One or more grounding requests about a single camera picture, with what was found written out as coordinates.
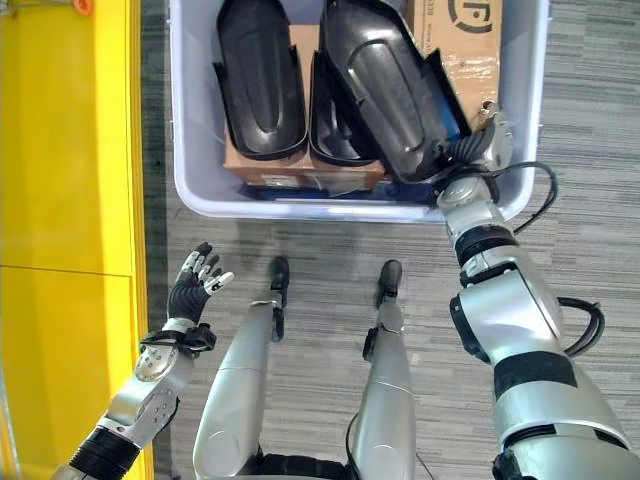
robot finger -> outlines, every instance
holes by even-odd
[[[216,263],[218,263],[219,260],[220,257],[218,255],[213,255],[209,260],[205,262],[205,264],[202,266],[202,270],[198,272],[198,280],[200,281],[200,284],[222,273],[220,269],[216,270],[217,273],[211,273],[213,267],[216,265]]]
[[[204,290],[209,294],[209,296],[211,296],[229,285],[233,280],[233,277],[233,272],[227,272],[223,273],[222,275],[210,278],[209,280],[204,282]]]
[[[194,273],[197,273],[202,268],[202,265],[204,264],[207,255],[211,253],[211,250],[213,250],[211,245],[204,242],[191,252],[182,264],[180,272],[178,272],[176,283],[194,279]]]

yellow wall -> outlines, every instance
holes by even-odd
[[[139,3],[94,3],[0,19],[2,363],[24,478],[68,461],[146,329]]]

plastic storage bin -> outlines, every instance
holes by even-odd
[[[322,0],[282,0],[291,23],[317,23]],[[340,199],[257,201],[224,167],[225,115],[212,63],[220,59],[216,18],[222,0],[171,0],[170,48],[174,176],[178,195],[208,217],[392,223],[441,222],[425,205]],[[500,104],[513,129],[513,162],[533,161],[538,142],[549,0],[504,0]],[[500,178],[507,218],[528,203],[534,171]]]

black curved plastic part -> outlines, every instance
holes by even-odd
[[[222,63],[214,64],[233,146],[254,160],[306,148],[298,51],[278,0],[226,0],[217,20]]]
[[[379,158],[344,101],[334,99],[335,79],[323,52],[315,52],[311,64],[309,151],[325,163],[339,167],[362,167]]]
[[[402,17],[379,0],[327,0],[320,36],[394,177],[418,183],[442,170],[446,159],[434,147],[471,130],[439,51],[423,58]]]

black cable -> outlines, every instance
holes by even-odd
[[[353,455],[351,454],[351,447],[349,446],[349,437],[351,436],[351,428],[353,427],[353,424],[355,423],[357,418],[358,418],[358,414],[356,413],[351,418],[351,421],[349,422],[349,426],[347,427],[347,434],[344,437],[344,446],[345,446],[345,449],[347,450],[347,460],[349,461],[349,465],[353,467],[353,476],[355,477],[355,480],[360,480],[362,478],[360,476],[360,470],[358,470],[356,461],[354,460]],[[429,467],[424,462],[424,460],[422,460],[418,452],[416,452],[416,458],[418,459],[418,462],[420,462],[420,465],[422,465],[422,468],[424,468],[424,471],[427,472],[427,475],[429,475],[429,478],[431,480],[436,480],[436,477],[433,475],[433,473],[431,473],[431,470],[429,470]]]
[[[355,477],[355,480],[360,480],[360,470],[358,470],[358,466],[356,465],[356,461],[353,459],[353,455],[351,454],[351,447],[349,446],[349,437],[351,436],[351,427],[353,427],[353,424],[356,421],[356,418],[358,418],[358,414],[356,413],[352,418],[351,421],[349,422],[349,426],[347,427],[347,434],[344,437],[344,446],[347,449],[347,461],[349,462],[349,465],[353,468],[353,476]]]
[[[598,303],[589,303],[578,298],[558,297],[558,303],[563,307],[575,308],[587,312],[590,316],[589,324],[584,333],[573,345],[565,350],[568,357],[577,357],[591,349],[604,332],[605,318]]]
[[[556,173],[553,171],[553,169],[549,165],[542,162],[523,162],[523,163],[514,163],[513,165],[509,165],[508,167],[502,168],[500,170],[490,171],[490,172],[462,171],[458,174],[454,174],[451,178],[447,179],[446,185],[447,186],[451,185],[451,183],[454,182],[455,180],[460,180],[462,178],[475,178],[475,177],[497,178],[500,175],[503,175],[505,173],[511,172],[513,170],[521,170],[523,168],[539,168],[540,170],[544,170],[549,175],[550,183],[549,183],[549,193],[547,194],[547,198],[542,204],[542,206],[538,209],[537,212],[531,215],[529,220],[527,220],[522,225],[520,225],[519,227],[513,230],[513,233],[518,235],[525,229],[529,228],[542,215],[544,215],[547,212],[547,210],[551,208],[551,206],[554,204],[554,202],[558,198],[558,191],[559,191],[558,178],[556,176]],[[440,187],[439,190],[444,191],[445,188],[446,187]]]
[[[424,463],[424,460],[420,458],[420,455],[418,455],[418,452],[416,452],[416,458],[420,462],[420,465],[422,465],[422,468],[424,468],[424,471],[427,472],[427,475],[429,475],[429,478],[431,480],[436,480],[436,477],[433,475],[433,473],[431,473],[431,470],[429,470],[429,467],[427,467],[427,464]]]

